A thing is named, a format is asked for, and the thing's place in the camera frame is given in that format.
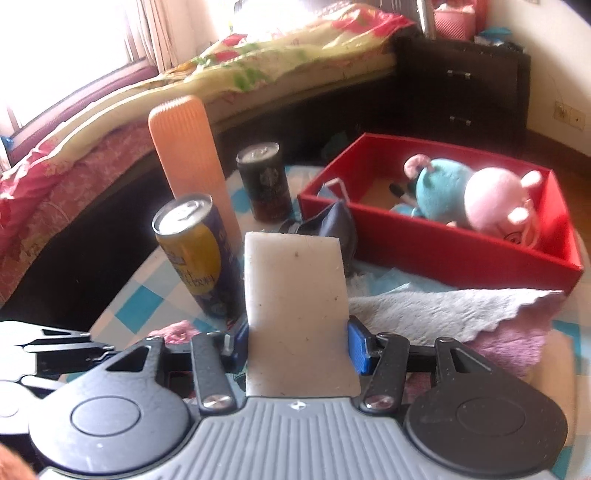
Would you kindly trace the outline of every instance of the red cardboard box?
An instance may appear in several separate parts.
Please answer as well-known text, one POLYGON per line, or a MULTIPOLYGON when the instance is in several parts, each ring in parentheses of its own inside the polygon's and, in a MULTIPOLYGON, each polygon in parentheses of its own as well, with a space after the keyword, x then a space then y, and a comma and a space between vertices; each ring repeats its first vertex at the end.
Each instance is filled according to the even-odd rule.
POLYGON ((433 278, 457 288, 539 288, 572 291, 582 272, 576 236, 554 172, 472 148, 415 138, 364 134, 332 161, 298 196, 304 219, 332 201, 318 197, 324 182, 340 178, 357 226, 356 258, 433 278), (460 161, 474 170, 502 167, 522 177, 538 170, 544 181, 532 192, 541 239, 526 249, 461 228, 360 204, 377 179, 405 183, 404 162, 422 153, 460 161))

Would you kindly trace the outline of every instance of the blue gripper pad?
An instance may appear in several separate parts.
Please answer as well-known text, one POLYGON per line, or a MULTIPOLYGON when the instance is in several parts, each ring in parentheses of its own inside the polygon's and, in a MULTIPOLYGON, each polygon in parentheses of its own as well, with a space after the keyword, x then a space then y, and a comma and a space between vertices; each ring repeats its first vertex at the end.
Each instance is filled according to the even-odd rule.
POLYGON ((368 335, 371 334, 358 320, 350 320, 347 331, 349 334, 349 358, 357 374, 371 374, 372 355, 368 350, 368 335))
POLYGON ((230 330, 232 336, 224 337, 222 355, 226 357, 226 373, 240 373, 248 357, 248 322, 242 317, 230 330))

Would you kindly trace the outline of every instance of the gray fuzzy cloth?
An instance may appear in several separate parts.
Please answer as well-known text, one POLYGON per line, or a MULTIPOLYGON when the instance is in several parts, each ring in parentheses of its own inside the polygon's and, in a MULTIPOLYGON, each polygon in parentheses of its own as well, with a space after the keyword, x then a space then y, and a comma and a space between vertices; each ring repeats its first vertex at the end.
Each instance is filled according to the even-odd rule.
MULTIPOLYGON (((349 314, 355 315, 372 333, 397 333, 414 345, 433 345, 440 336, 470 342, 480 332, 493 332, 504 320, 522 317, 527 317, 528 325, 534 320, 542 330, 548 331, 550 320, 564 301, 564 293, 555 290, 518 288, 426 293, 406 289, 350 298, 349 314)), ((520 322, 514 325, 519 330, 520 322)))

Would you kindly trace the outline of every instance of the floral bedspread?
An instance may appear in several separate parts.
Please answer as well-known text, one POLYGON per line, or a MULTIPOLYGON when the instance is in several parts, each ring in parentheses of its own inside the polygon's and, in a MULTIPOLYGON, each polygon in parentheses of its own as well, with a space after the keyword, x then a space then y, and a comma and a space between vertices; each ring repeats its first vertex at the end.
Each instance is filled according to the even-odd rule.
POLYGON ((288 33, 231 35, 186 64, 90 104, 0 179, 0 306, 49 239, 153 150, 147 118, 154 107, 184 95, 208 103, 318 62, 358 59, 411 25, 353 4, 288 33))

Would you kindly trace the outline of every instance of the can lid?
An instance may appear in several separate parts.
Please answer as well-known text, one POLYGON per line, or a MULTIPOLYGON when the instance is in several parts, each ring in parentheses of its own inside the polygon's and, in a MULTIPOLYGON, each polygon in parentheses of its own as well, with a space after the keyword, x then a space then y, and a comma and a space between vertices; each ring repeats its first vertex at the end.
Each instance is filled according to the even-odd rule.
POLYGON ((154 217, 152 227, 159 235, 176 235, 201 222, 212 209, 209 195, 184 197, 167 203, 154 217))
POLYGON ((275 142, 257 143, 238 152, 238 163, 256 163, 273 158, 279 152, 279 144, 275 142))

